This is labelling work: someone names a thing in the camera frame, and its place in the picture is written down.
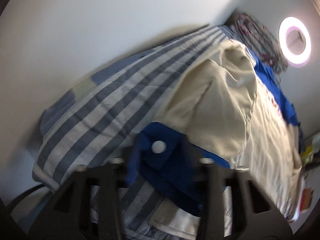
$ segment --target bright blue cloth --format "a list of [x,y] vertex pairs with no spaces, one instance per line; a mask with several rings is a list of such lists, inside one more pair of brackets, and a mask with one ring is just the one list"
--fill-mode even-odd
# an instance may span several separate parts
[[[151,145],[155,141],[166,143],[166,150],[155,154]],[[163,195],[186,212],[200,216],[201,195],[193,182],[194,169],[188,150],[182,142],[185,135],[161,123],[152,122],[138,135],[128,165],[128,184],[140,172]],[[230,168],[227,161],[202,148],[202,156],[212,158],[222,167]]]
[[296,110],[294,109],[291,102],[282,93],[281,89],[276,85],[272,68],[270,66],[264,65],[252,51],[250,51],[250,53],[256,61],[254,70],[257,76],[273,94],[284,120],[287,122],[287,124],[291,123],[292,125],[298,126],[299,122]]

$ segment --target beige garment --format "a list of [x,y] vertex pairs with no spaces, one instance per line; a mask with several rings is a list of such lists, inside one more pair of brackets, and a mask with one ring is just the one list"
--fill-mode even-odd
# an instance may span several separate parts
[[[220,65],[208,59],[217,51]],[[281,213],[290,217],[297,207],[302,166],[297,130],[285,123],[254,65],[239,42],[229,40],[219,49],[212,48],[204,60],[185,72],[154,121],[185,133],[191,143],[224,158],[231,168],[249,167]],[[225,210],[231,214],[227,203]],[[168,199],[160,207],[151,225],[195,239],[199,218]],[[225,235],[230,230],[231,218],[225,214]]]
[[153,121],[230,161],[250,135],[257,93],[255,61],[238,41],[220,43],[211,55],[217,52],[221,66],[211,59],[190,66]]

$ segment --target striped bedsheet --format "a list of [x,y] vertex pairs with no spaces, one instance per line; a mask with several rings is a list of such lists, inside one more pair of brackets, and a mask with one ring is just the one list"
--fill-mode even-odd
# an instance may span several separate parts
[[[205,27],[100,70],[67,92],[43,115],[33,178],[57,190],[77,165],[95,167],[120,156],[180,75],[224,39],[219,27]],[[145,179],[138,177],[120,196],[130,239],[179,239],[148,225],[163,197]]]

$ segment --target glowing white ring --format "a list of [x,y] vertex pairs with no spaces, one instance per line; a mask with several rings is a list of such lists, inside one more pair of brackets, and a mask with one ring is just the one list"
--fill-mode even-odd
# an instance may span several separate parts
[[[287,36],[291,31],[300,31],[306,39],[306,47],[300,55],[293,54],[287,47]],[[310,59],[311,55],[311,39],[307,28],[304,24],[294,17],[284,19],[279,28],[279,42],[284,56],[293,67],[303,67]]]

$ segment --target patterned fabric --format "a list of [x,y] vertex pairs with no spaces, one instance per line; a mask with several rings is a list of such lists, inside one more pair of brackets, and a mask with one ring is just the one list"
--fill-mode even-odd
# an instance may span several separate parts
[[[61,115],[55,124],[43,126],[45,136],[33,178],[57,190],[77,165],[95,167],[120,156],[134,135],[151,122],[181,74],[224,39],[218,27],[209,26],[154,48],[131,63],[126,61],[108,75],[91,76],[83,83],[87,90],[79,86],[70,104],[55,105]],[[47,117],[45,123],[53,121]],[[161,201],[161,194],[142,177],[121,193],[130,239],[179,239],[148,225]]]
[[272,67],[275,74],[287,70],[288,62],[281,51],[279,41],[265,25],[249,14],[240,13],[235,17],[231,28],[264,64]]

